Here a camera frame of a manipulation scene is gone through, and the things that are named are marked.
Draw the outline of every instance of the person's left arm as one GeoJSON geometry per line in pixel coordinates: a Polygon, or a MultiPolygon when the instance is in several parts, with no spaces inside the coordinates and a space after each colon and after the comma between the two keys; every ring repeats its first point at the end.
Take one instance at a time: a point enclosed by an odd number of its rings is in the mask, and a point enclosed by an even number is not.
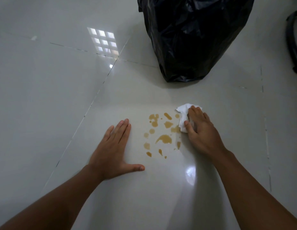
{"type": "Polygon", "coordinates": [[[0,230],[71,229],[83,204],[103,180],[143,171],[143,165],[124,161],[131,129],[128,119],[113,129],[114,126],[108,128],[89,164],[78,174],[10,219],[0,230]]]}

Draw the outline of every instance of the tile floor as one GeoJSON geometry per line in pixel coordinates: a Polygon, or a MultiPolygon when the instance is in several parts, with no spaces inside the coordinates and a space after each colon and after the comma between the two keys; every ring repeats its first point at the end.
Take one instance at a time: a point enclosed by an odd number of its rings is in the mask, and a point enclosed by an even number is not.
{"type": "Polygon", "coordinates": [[[73,229],[239,229],[215,169],[184,134],[155,144],[163,116],[143,136],[150,114],[173,117],[184,103],[203,107],[297,217],[297,75],[284,38],[295,10],[297,0],[255,0],[205,79],[168,84],[136,0],[0,0],[0,225],[77,173],[108,126],[129,118],[126,160],[145,172],[102,183],[73,229]]]}

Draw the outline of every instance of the person's left hand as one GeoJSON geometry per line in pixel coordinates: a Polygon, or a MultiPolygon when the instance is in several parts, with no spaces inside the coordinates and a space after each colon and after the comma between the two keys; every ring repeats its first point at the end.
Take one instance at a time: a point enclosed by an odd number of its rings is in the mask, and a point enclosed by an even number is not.
{"type": "Polygon", "coordinates": [[[131,165],[124,161],[124,150],[131,129],[129,120],[120,121],[112,132],[113,129],[114,126],[108,128],[89,161],[89,165],[94,166],[100,173],[102,180],[145,170],[143,165],[131,165]]]}

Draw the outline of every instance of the crumpled white tissue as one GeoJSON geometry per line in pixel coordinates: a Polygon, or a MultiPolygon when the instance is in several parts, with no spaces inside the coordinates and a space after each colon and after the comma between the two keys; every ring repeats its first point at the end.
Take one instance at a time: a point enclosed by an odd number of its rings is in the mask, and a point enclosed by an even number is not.
{"type": "MultiPolygon", "coordinates": [[[[186,130],[185,125],[184,125],[184,122],[185,122],[186,120],[188,120],[188,117],[187,117],[188,109],[189,109],[191,106],[195,106],[195,107],[199,107],[199,108],[201,108],[200,106],[193,105],[193,104],[189,104],[189,103],[187,103],[187,104],[185,104],[185,105],[182,105],[182,106],[176,108],[176,110],[177,110],[178,112],[181,113],[180,123],[178,124],[178,126],[180,127],[180,131],[181,131],[181,132],[185,132],[185,133],[187,133],[187,130],[186,130]]],[[[191,122],[191,124],[192,124],[192,126],[193,126],[193,128],[194,128],[193,121],[192,121],[191,119],[190,119],[189,121],[191,122]]]]}

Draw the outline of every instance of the person's right arm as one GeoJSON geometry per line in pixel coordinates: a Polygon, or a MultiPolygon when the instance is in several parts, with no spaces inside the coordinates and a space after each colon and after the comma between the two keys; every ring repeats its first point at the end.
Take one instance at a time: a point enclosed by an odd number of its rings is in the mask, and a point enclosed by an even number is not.
{"type": "Polygon", "coordinates": [[[286,210],[228,151],[208,115],[192,106],[185,127],[193,146],[211,159],[227,192],[242,230],[297,229],[297,219],[286,210]]]}

